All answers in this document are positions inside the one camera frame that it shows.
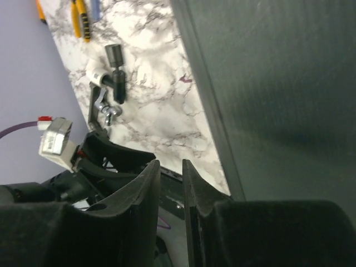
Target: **gray wall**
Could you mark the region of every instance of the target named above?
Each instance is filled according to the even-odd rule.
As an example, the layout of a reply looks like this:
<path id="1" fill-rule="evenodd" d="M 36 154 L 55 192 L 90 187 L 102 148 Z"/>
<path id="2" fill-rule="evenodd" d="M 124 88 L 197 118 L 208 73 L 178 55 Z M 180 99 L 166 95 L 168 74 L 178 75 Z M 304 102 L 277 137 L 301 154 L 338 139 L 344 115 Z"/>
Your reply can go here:
<path id="1" fill-rule="evenodd" d="M 35 0 L 1 1 L 0 38 L 0 131 L 41 115 L 66 117 L 79 144 L 87 127 Z M 38 155 L 40 136 L 31 127 L 0 140 L 0 184 L 45 181 L 63 171 Z"/>

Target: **dark gray panel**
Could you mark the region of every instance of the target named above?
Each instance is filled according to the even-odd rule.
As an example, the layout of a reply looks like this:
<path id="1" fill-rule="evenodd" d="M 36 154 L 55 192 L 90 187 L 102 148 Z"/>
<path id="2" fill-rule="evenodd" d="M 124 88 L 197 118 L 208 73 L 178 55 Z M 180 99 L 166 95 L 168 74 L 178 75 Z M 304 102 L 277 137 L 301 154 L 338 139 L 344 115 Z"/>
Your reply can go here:
<path id="1" fill-rule="evenodd" d="M 356 223 L 356 2 L 172 5 L 232 196 L 327 199 Z"/>

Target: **pliers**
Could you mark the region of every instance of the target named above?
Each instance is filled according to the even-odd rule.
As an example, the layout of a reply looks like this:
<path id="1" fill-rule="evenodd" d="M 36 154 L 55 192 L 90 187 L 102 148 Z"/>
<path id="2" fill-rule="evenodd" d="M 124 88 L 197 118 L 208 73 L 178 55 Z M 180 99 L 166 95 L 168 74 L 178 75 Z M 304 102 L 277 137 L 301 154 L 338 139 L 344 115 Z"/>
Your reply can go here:
<path id="1" fill-rule="evenodd" d="M 79 16 L 82 21 L 83 31 L 84 31 L 84 41 L 89 43 L 90 41 L 90 29 L 87 9 L 83 0 L 71 0 L 72 1 L 72 23 L 74 28 L 74 34 L 77 38 L 82 36 L 80 29 Z"/>

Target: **marble surface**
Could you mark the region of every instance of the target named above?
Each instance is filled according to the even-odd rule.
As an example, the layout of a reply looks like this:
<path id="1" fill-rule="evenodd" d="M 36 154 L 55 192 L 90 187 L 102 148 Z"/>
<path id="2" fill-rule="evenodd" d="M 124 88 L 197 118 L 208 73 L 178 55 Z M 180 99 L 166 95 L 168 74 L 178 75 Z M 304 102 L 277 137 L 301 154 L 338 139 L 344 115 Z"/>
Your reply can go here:
<path id="1" fill-rule="evenodd" d="M 122 44 L 127 100 L 111 126 L 111 141 L 153 152 L 162 166 L 178 173 L 182 159 L 189 159 L 206 181 L 230 195 L 169 2 L 102 0 L 90 43 L 74 36 L 69 0 L 40 2 L 84 117 L 88 60 L 105 62 L 104 46 Z M 109 102 L 116 105 L 111 91 Z"/>

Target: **table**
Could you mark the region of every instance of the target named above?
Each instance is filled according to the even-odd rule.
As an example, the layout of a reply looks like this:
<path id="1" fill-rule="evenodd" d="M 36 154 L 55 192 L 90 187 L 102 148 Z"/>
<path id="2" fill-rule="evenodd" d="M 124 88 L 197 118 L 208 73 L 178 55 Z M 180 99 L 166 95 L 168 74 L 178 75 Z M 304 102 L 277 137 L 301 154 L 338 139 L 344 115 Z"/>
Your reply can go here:
<path id="1" fill-rule="evenodd" d="M 168 2 L 101 1 L 102 17 L 91 23 L 90 43 L 74 36 L 71 1 L 40 2 L 85 119 L 90 101 L 85 67 L 90 58 L 106 60 L 105 45 L 120 43 L 127 100 L 111 126 L 110 140 L 153 152 L 162 166 L 180 174 L 182 159 L 189 159 L 207 182 L 230 195 Z M 90 13 L 90 2 L 85 2 Z M 116 105 L 111 91 L 108 101 Z"/>

